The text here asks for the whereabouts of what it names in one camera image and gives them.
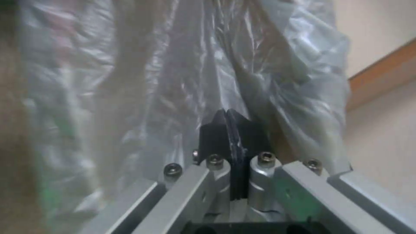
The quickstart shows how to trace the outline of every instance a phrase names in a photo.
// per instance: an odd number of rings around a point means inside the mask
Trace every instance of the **transparent plastic sheet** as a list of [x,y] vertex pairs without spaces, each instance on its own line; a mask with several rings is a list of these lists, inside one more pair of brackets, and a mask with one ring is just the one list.
[[349,170],[348,40],[326,0],[27,0],[21,48],[41,197],[75,233],[138,177],[192,163],[221,108]]

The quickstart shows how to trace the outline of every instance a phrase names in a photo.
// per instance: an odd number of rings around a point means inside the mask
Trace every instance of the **beige wall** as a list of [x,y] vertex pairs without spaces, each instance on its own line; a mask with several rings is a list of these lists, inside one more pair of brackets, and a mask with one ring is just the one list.
[[416,81],[350,111],[345,143],[355,170],[416,208]]
[[416,0],[333,0],[338,29],[351,40],[347,76],[416,37]]

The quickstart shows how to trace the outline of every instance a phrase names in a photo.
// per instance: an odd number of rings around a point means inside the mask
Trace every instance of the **wooden baseboard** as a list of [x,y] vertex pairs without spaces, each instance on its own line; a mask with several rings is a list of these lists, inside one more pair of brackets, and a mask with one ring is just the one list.
[[347,111],[416,79],[416,39],[349,80]]

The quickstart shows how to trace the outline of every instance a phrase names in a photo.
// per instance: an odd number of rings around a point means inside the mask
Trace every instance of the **silver metal bar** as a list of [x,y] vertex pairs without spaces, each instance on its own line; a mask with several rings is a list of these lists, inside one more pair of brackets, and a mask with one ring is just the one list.
[[157,182],[139,179],[87,223],[79,234],[131,233],[165,194]]
[[416,211],[358,172],[328,178],[328,183],[396,233],[416,233]]
[[216,193],[213,173],[191,165],[133,234],[180,233],[187,222],[202,221]]
[[276,169],[275,195],[295,221],[318,221],[337,234],[393,233],[301,162]]

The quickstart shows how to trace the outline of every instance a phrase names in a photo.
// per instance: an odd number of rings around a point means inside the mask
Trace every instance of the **metal screw head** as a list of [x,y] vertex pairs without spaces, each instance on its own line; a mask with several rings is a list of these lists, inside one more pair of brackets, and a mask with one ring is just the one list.
[[276,164],[276,156],[271,152],[261,152],[257,156],[259,166],[264,168],[274,167]]
[[182,175],[182,167],[177,163],[169,163],[163,169],[163,174],[166,177],[178,178]]
[[221,170],[224,165],[224,159],[218,154],[211,154],[208,156],[207,160],[207,168],[210,170]]
[[317,175],[322,173],[322,163],[317,159],[308,159],[303,161],[303,164]]
[[192,160],[193,160],[193,163],[194,164],[197,164],[198,163],[198,150],[197,149],[194,149],[193,151],[192,151]]

